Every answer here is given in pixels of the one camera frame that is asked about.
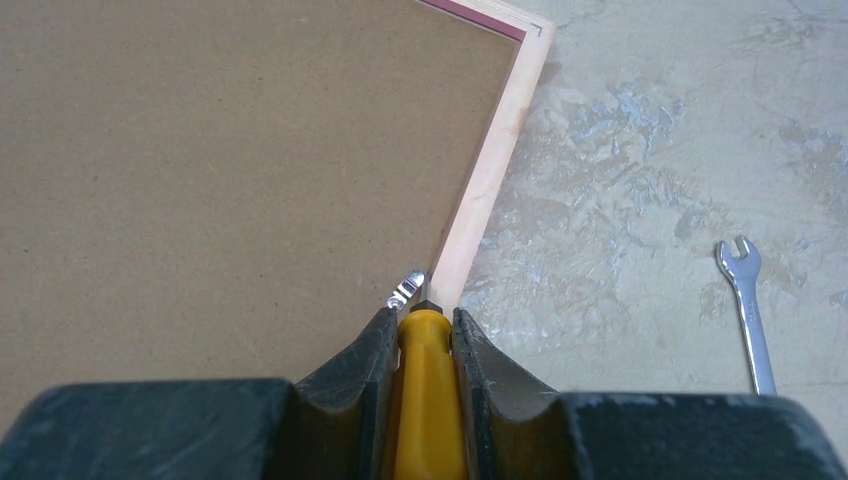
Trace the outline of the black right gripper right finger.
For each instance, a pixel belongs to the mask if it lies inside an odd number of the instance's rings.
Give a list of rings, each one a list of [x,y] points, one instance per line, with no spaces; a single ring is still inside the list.
[[[452,347],[474,479],[843,479],[798,403],[775,396],[559,392],[465,310]]]

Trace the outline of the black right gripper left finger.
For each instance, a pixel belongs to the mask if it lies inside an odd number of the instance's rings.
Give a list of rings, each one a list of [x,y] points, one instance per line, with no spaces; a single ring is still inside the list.
[[[1,442],[5,479],[376,479],[397,313],[380,309],[299,382],[72,384],[37,396]]]

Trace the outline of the orange handled screwdriver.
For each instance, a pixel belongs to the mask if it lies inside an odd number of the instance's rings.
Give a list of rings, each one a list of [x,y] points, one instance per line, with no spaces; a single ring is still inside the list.
[[[466,479],[467,450],[452,325],[429,298],[428,276],[411,271],[387,306],[399,312],[418,293],[397,328],[399,364],[383,454],[383,479]]]

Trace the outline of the pink photo frame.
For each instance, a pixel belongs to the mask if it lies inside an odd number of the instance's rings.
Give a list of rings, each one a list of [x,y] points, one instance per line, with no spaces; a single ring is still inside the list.
[[[516,43],[416,1],[1,5],[1,424],[310,373],[432,265]]]

